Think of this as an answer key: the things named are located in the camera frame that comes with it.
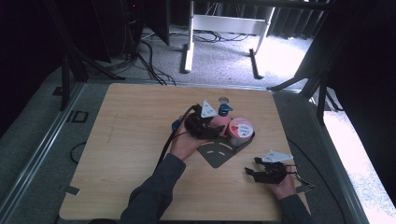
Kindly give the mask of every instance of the jacket sleeve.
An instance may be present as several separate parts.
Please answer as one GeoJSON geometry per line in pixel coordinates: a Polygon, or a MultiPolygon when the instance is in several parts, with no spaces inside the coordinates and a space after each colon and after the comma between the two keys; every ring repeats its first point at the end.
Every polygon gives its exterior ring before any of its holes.
{"type": "Polygon", "coordinates": [[[173,188],[185,168],[181,159],[168,153],[154,174],[131,193],[120,224],[157,223],[172,202],[173,188]]]}
{"type": "Polygon", "coordinates": [[[297,194],[280,200],[282,224],[314,224],[305,205],[297,194]]]}

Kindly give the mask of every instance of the white clip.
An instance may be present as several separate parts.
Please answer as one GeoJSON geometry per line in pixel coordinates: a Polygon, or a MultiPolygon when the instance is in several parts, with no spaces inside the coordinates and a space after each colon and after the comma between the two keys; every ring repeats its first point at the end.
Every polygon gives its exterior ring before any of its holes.
{"type": "Polygon", "coordinates": [[[203,106],[202,106],[202,111],[201,111],[201,117],[203,119],[205,118],[210,118],[210,117],[215,117],[218,114],[218,111],[216,111],[208,102],[207,100],[204,100],[203,106]]]}
{"type": "Polygon", "coordinates": [[[277,161],[288,161],[293,159],[293,156],[290,154],[285,154],[281,152],[276,152],[270,150],[265,157],[262,158],[264,162],[277,162],[277,161]]]}

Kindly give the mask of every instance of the white object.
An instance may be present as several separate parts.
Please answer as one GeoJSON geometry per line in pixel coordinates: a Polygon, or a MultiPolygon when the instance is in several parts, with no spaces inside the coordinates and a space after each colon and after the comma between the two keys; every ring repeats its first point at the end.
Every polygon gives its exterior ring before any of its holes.
{"type": "Polygon", "coordinates": [[[277,151],[270,150],[268,154],[262,158],[264,162],[277,162],[277,161],[288,161],[293,159],[290,154],[285,154],[277,151]]]}
{"type": "Polygon", "coordinates": [[[244,18],[219,17],[194,14],[194,1],[190,1],[189,17],[189,42],[186,52],[185,72],[192,71],[192,57],[194,53],[193,32],[194,30],[205,30],[223,33],[259,35],[259,43],[254,54],[259,51],[262,41],[266,37],[275,8],[271,7],[271,12],[267,13],[264,20],[253,20],[244,18]]]}
{"type": "Polygon", "coordinates": [[[228,134],[230,143],[240,147],[253,135],[253,125],[244,118],[232,119],[228,125],[228,134]]]}
{"type": "Polygon", "coordinates": [[[205,119],[205,118],[215,117],[217,114],[218,111],[215,110],[207,100],[204,100],[204,103],[202,105],[201,117],[205,119]]]}

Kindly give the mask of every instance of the wooden board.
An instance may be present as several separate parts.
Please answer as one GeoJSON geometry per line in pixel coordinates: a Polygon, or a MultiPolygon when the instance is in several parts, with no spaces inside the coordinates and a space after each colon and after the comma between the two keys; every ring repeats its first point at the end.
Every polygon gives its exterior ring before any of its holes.
{"type": "Polygon", "coordinates": [[[134,84],[109,87],[71,182],[80,193],[66,195],[61,217],[120,218],[131,191],[152,174],[172,122],[204,99],[217,108],[220,96],[230,99],[233,118],[251,121],[256,136],[218,169],[194,152],[162,219],[280,220],[274,195],[244,170],[257,169],[253,158],[269,150],[290,154],[270,92],[134,84]]]}

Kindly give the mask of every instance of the black mechanical part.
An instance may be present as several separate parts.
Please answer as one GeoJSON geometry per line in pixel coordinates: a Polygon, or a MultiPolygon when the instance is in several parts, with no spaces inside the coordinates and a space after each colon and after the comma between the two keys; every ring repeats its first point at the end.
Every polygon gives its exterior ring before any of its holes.
{"type": "Polygon", "coordinates": [[[192,107],[193,113],[189,114],[186,118],[185,127],[190,134],[198,139],[216,139],[219,134],[224,130],[225,126],[221,125],[217,128],[209,126],[211,118],[202,118],[202,107],[197,104],[192,107]]]}
{"type": "Polygon", "coordinates": [[[282,162],[264,162],[261,158],[254,158],[254,161],[263,165],[263,171],[255,172],[247,167],[245,171],[252,175],[255,182],[264,184],[279,184],[288,174],[286,166],[282,162]]]}

